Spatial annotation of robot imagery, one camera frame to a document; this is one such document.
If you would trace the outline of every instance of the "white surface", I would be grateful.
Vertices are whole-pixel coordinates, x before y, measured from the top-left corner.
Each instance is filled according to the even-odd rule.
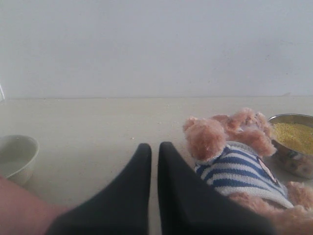
[[[7,98],[313,95],[312,0],[2,0]]]
[[[29,135],[39,141],[36,168],[26,188],[64,205],[93,196],[122,170],[139,143],[149,143],[153,151],[150,229],[152,235],[159,235],[159,144],[172,141],[191,164],[181,128],[186,118],[232,114],[242,107],[267,117],[313,115],[313,97],[9,100],[0,103],[0,133]],[[297,180],[281,170],[276,173],[283,181]]]

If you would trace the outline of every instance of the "metal bowl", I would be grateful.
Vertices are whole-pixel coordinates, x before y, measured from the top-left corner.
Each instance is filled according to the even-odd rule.
[[[281,114],[269,119],[272,124],[276,123],[296,123],[313,128],[313,117],[300,114]],[[294,149],[290,149],[277,140],[273,140],[277,152],[273,158],[286,171],[293,175],[313,179],[313,155],[306,155]]]

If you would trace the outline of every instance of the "teddy bear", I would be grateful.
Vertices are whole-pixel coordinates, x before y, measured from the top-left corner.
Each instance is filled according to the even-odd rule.
[[[268,218],[279,235],[313,234],[313,189],[282,184],[264,163],[276,148],[262,113],[243,108],[232,116],[190,117],[183,131],[195,172],[208,185]]]

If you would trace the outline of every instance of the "bear ear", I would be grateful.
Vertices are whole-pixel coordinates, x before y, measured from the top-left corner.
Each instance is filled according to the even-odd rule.
[[[184,133],[188,130],[189,127],[191,127],[195,124],[196,120],[198,120],[198,119],[195,117],[190,117],[187,119],[187,121],[185,122],[185,124],[182,127]]]

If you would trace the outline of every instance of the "blue and white striped sweater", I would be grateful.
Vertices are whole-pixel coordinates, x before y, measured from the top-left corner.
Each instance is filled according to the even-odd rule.
[[[229,141],[223,152],[208,162],[196,161],[195,171],[222,195],[247,192],[292,208],[287,189],[247,145]]]

